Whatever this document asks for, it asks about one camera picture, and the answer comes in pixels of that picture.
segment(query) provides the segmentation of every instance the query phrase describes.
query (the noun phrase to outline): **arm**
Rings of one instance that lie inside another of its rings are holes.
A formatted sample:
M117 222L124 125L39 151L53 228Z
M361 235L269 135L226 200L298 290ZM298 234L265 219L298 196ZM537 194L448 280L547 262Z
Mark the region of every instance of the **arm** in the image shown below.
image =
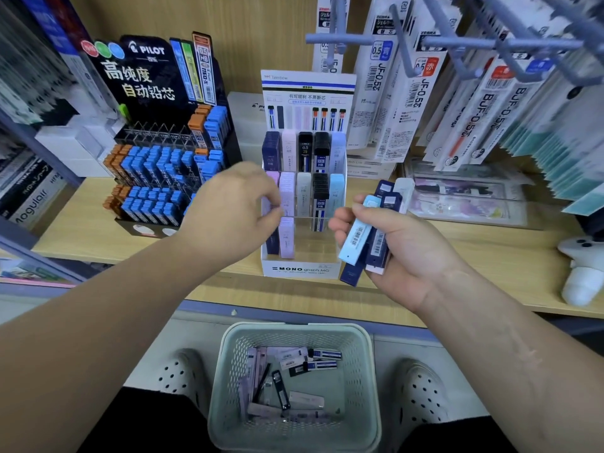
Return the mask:
M336 240L354 216L386 233L393 258L383 275L368 275L438 337L510 442L602 450L604 358L476 273L427 221L365 208L363 198L337 210Z
M1 326L0 450L77 450L185 296L275 230L281 209L259 219L262 196L280 203L273 180L238 164L174 236Z

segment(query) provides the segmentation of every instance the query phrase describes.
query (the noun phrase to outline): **white sandal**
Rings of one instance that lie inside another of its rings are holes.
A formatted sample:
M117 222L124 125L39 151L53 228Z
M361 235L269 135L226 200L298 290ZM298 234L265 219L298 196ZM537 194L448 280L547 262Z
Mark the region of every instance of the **white sandal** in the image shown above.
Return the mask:
M204 365L192 349L177 350L164 361L155 382L162 393L184 394L208 419L211 388L206 384Z
M417 426L449 420L445 386L430 367L414 359L404 359L397 367L395 381L388 453L397 453Z

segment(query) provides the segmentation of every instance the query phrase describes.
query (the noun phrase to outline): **red label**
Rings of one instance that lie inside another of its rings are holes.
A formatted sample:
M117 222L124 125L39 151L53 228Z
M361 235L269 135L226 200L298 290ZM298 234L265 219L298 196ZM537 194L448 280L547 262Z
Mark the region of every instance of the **red label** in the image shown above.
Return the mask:
M423 67L423 75L422 76L432 76L436 71L436 66L439 64L438 57L428 57L426 60L426 65Z
M493 79L512 79L513 77L513 71L510 70L506 65L495 67L493 74L491 75L491 78Z
M88 55L91 57L98 57L97 48L95 48L90 41L83 40L80 45L81 48L84 49L84 52L86 52Z

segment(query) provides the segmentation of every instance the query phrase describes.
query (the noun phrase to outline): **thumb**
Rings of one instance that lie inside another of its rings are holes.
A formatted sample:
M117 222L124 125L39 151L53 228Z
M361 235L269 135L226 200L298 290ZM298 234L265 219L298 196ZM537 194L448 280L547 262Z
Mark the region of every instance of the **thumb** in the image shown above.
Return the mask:
M353 204L355 216L376 229L385 233L396 232L408 228L412 218L387 208L368 208L361 204Z
M271 234L279 227L279 222L283 216L283 208L280 206L273 208L270 212L258 220L258 229L263 240L268 239Z

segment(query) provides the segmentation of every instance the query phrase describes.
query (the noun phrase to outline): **forearm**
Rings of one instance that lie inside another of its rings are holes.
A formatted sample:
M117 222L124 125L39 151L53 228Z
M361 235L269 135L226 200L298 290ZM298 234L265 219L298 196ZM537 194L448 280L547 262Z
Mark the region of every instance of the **forearm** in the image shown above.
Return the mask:
M517 449L601 449L600 356L470 268L436 280L418 314Z
M0 328L10 433L0 450L78 448L178 304L213 274L175 237Z

